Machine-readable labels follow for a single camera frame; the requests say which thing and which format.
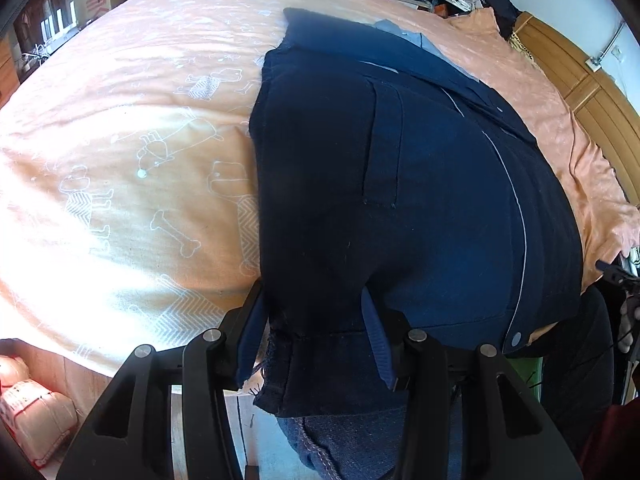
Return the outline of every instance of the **light blue cloth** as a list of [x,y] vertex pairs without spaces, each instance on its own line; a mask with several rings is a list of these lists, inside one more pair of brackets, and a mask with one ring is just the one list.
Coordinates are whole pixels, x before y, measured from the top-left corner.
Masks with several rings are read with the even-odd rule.
[[426,50],[430,54],[433,54],[434,56],[439,57],[441,60],[446,61],[453,68],[463,73],[468,78],[471,78],[476,82],[479,81],[477,78],[473,77],[469,72],[467,72],[464,68],[456,65],[448,57],[444,56],[444,54],[441,53],[441,51],[433,43],[431,43],[429,38],[427,38],[424,34],[421,34],[420,32],[411,32],[408,30],[404,30],[398,27],[394,22],[389,20],[380,20],[379,22],[374,23],[373,26],[375,28],[378,28],[379,30],[384,30],[385,32],[389,32],[394,36],[398,36],[399,38],[403,38],[407,41],[410,41],[414,45],[419,46],[421,49]]

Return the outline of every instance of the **plastic package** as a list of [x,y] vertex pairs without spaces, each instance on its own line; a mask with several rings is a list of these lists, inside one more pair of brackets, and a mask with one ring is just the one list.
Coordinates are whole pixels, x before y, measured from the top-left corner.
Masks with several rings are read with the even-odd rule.
[[15,383],[29,378],[29,369],[21,357],[0,355],[0,394],[4,394]]
[[2,394],[0,417],[38,469],[47,463],[78,423],[71,399],[33,380],[14,384]]

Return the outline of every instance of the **green object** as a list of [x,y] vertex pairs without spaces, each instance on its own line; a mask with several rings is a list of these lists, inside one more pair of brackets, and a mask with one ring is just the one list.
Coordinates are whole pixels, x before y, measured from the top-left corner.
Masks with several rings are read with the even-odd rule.
[[[522,357],[520,359],[508,359],[508,361],[527,386],[538,384],[542,380],[542,357]],[[536,399],[540,402],[542,385],[538,384],[532,390]]]

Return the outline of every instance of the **white piping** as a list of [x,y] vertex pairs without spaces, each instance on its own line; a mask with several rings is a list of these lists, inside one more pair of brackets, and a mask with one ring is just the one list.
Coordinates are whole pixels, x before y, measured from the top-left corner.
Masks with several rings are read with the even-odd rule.
[[[460,112],[460,115],[464,117],[465,115],[462,113],[462,110],[458,108],[458,104],[456,104],[456,102],[453,100],[453,97],[451,97],[444,88],[442,88],[442,91],[449,97],[449,99],[451,99],[451,102],[456,107],[456,110]],[[522,214],[522,208],[520,207],[520,200],[518,199],[518,194],[516,193],[515,186],[513,185],[513,180],[511,180],[511,175],[509,174],[509,170],[507,170],[507,167],[505,166],[504,161],[502,160],[502,155],[498,151],[498,148],[496,147],[494,142],[491,140],[491,138],[484,131],[482,131],[482,134],[489,140],[491,145],[494,147],[495,153],[497,153],[498,158],[500,159],[500,163],[504,168],[504,172],[507,174],[509,183],[511,184],[511,190],[513,191],[513,196],[515,197],[516,204],[518,205],[518,211],[520,212],[520,219],[522,220],[522,233],[524,235],[524,258],[522,262],[522,277],[520,279],[520,291],[518,293],[518,301],[516,302],[516,308],[513,311],[513,317],[511,317],[511,322],[509,323],[509,328],[507,329],[507,334],[508,334],[511,331],[511,326],[513,325],[513,320],[516,318],[518,306],[520,305],[520,299],[522,298],[522,287],[524,286],[524,272],[527,267],[527,229],[524,224],[524,215]]]

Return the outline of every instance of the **garment pocket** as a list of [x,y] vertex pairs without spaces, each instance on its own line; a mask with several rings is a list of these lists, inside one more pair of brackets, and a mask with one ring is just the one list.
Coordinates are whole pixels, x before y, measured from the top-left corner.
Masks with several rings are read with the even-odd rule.
[[362,198],[365,204],[394,208],[402,146],[402,100],[398,90],[368,78],[374,92],[374,116],[367,150]]

